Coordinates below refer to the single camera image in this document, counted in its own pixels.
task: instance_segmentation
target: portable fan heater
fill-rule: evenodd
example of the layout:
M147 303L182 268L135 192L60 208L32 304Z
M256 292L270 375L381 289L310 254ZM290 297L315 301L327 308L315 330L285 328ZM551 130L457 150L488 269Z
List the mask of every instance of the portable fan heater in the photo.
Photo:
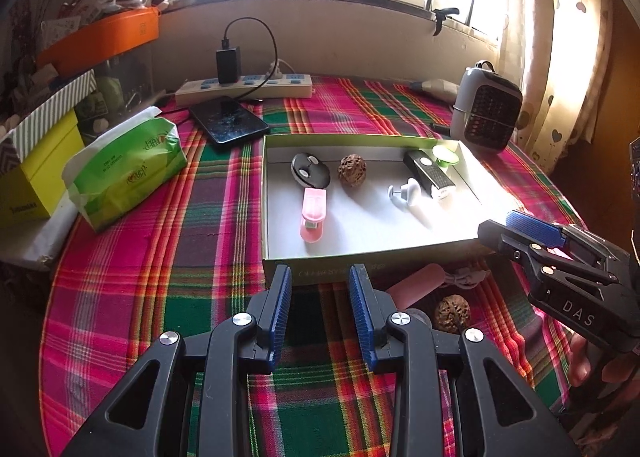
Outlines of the portable fan heater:
M451 118L451 137L475 151L501 152L516 125L522 92L497 75L491 62L466 70Z

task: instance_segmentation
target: pink stapler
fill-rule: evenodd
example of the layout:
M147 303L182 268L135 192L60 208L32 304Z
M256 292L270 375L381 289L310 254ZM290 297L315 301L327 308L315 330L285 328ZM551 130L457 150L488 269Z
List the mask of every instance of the pink stapler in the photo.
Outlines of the pink stapler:
M300 236L305 242L318 242L322 237L322 223L326 217L326 190L305 188L302 202Z

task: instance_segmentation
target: pink power bank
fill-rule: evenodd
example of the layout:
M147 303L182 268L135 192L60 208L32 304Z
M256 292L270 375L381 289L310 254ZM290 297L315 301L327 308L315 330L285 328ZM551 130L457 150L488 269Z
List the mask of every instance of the pink power bank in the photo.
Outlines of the pink power bank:
M391 286L386 292L394 299L399 310L408 309L423 296L444 283L446 274L437 263L425 265L404 280Z
M326 217L326 190L305 188L302 202L300 236L305 242L318 242L322 237L322 222Z

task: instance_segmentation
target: human hand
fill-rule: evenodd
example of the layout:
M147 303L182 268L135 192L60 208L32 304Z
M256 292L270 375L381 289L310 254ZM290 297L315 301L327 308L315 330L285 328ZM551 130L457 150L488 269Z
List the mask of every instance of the human hand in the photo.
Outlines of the human hand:
M573 387L579 387L591 375L591 364L587 359L587 340L579 334L574 334L570 343L571 354L569 356L569 383ZM602 370L602 380L605 383L623 383L632 372L636 371L639 358L634 353L620 355L611 360ZM610 409L620 407L633 401L640 395L640 379L638 376L629 383L624 390L609 405Z

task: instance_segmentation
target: yellow box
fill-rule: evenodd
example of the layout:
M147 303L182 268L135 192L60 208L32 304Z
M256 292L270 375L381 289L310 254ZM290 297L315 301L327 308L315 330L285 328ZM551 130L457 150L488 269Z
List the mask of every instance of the yellow box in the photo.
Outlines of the yellow box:
M62 169L84 144L71 109L22 163L0 176L0 226L49 218L65 192Z

